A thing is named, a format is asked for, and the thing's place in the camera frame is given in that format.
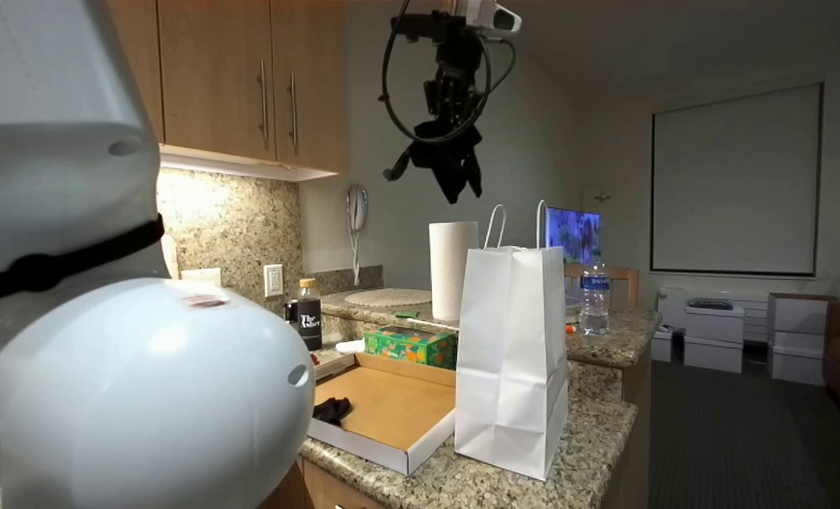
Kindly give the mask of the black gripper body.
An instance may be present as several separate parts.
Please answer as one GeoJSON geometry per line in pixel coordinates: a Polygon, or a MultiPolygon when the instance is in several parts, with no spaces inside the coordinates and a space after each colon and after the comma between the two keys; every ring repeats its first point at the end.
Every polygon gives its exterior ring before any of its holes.
{"type": "Polygon", "coordinates": [[[445,10],[431,14],[431,40],[435,74],[424,82],[428,112],[445,127],[473,123],[485,110],[485,93],[475,85],[485,41],[462,17],[445,10]]]}

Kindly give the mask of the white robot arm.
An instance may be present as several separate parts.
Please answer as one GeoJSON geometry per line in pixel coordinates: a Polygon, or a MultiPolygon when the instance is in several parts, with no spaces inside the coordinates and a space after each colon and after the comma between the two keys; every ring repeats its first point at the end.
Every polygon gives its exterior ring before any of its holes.
{"type": "Polygon", "coordinates": [[[98,0],[0,0],[0,505],[257,509],[308,431],[299,332],[176,280],[158,140],[98,0]]]}

